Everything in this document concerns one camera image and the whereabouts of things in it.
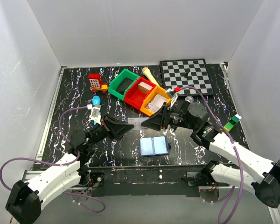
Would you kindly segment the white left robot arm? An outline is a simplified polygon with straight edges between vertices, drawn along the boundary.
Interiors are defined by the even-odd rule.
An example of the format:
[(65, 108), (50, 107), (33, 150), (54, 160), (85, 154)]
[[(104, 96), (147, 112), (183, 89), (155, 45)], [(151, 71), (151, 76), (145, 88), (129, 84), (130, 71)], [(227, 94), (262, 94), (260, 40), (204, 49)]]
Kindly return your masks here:
[(105, 115), (89, 132), (78, 129), (70, 137), (71, 149), (56, 163), (27, 182), (17, 181), (10, 189), (6, 210), (20, 224), (32, 224), (53, 199), (88, 175), (86, 163), (91, 147), (105, 138), (119, 139), (134, 128), (133, 124)]

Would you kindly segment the navy blue card holder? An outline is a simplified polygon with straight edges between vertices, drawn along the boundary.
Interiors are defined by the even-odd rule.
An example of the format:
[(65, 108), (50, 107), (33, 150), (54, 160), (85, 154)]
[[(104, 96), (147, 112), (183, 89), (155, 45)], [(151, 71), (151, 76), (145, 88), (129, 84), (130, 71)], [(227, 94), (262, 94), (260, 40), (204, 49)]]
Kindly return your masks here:
[(140, 157), (170, 154), (171, 143), (167, 136), (146, 137), (138, 139)]

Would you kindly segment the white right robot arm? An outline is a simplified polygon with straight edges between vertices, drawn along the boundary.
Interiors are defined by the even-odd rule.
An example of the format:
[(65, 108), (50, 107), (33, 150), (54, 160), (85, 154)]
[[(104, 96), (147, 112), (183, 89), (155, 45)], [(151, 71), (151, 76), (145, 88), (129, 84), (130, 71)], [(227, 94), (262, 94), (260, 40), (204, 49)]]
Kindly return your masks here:
[(230, 133), (220, 130), (208, 121), (205, 107), (197, 102), (183, 103), (181, 109), (162, 108), (141, 126), (156, 131), (168, 126), (192, 130), (191, 139), (199, 146), (219, 154), (238, 166), (230, 168), (220, 162), (211, 161), (202, 169), (206, 182), (218, 182), (243, 188), (252, 192), (266, 206), (280, 205), (280, 160), (263, 158), (235, 142)]

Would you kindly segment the white VIP credit card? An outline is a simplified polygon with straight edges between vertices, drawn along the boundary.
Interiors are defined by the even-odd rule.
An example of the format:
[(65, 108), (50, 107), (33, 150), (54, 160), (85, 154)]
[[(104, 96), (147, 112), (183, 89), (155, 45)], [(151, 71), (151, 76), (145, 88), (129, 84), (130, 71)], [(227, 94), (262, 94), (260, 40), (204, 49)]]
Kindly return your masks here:
[(146, 121), (148, 117), (138, 117), (138, 118), (128, 118), (127, 122), (128, 124), (133, 124), (134, 128), (132, 131), (138, 131), (138, 130), (147, 130), (147, 127), (143, 127), (141, 125), (142, 122)]

